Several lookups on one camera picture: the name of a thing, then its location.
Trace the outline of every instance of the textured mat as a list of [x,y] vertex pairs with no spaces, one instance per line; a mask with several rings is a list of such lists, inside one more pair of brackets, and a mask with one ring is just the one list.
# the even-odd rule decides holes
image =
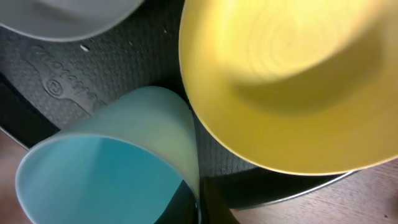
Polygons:
[[[187,101],[178,64],[182,7],[182,0],[146,0],[120,25],[79,42],[0,28],[0,126],[31,147],[141,86],[163,86]],[[197,118],[195,127],[200,174],[214,177],[230,208],[280,202],[349,175],[261,169],[223,148]]]
[[[117,27],[81,42],[43,42],[2,28],[0,72],[60,129],[140,86],[164,86],[186,99],[178,64],[182,7],[180,0],[147,0]],[[195,125],[201,175],[254,167]]]

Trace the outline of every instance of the plastic cup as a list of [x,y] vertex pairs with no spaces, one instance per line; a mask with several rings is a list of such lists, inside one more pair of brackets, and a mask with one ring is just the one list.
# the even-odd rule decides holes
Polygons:
[[145,224],[184,182],[198,203],[191,111],[174,92],[150,86],[34,146],[16,192],[35,224]]

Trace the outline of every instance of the white bowl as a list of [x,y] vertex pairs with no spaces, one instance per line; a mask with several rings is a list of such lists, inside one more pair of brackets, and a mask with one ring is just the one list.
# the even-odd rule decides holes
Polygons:
[[75,41],[105,32],[144,0],[2,0],[0,26],[48,41]]

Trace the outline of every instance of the black rubber mat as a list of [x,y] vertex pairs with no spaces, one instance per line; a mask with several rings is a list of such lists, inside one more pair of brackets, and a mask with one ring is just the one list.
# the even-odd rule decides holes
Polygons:
[[[0,28],[0,72],[11,85],[4,92],[13,89],[13,94],[22,95],[18,101],[24,98],[33,107],[25,117],[36,119],[31,125],[42,133],[32,138],[21,128],[15,130],[18,125],[6,124],[11,134],[35,144],[141,86],[164,86],[187,101],[178,64],[182,7],[182,0],[147,0],[120,25],[79,42],[44,42]],[[10,109],[15,103],[7,102],[11,106],[2,110],[8,114],[26,107]],[[44,117],[37,118],[37,113]],[[293,177],[260,169],[223,148],[197,119],[195,127],[200,174],[216,177],[230,207],[279,200],[337,178]],[[297,178],[297,184],[281,187]],[[261,193],[255,186],[250,192],[247,184],[268,186],[271,193]]]

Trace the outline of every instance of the yellow bowl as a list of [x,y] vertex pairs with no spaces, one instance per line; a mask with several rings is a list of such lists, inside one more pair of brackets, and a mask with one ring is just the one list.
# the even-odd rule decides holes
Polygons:
[[193,109],[225,148],[278,172],[394,159],[397,15],[387,0],[187,0],[179,53]]

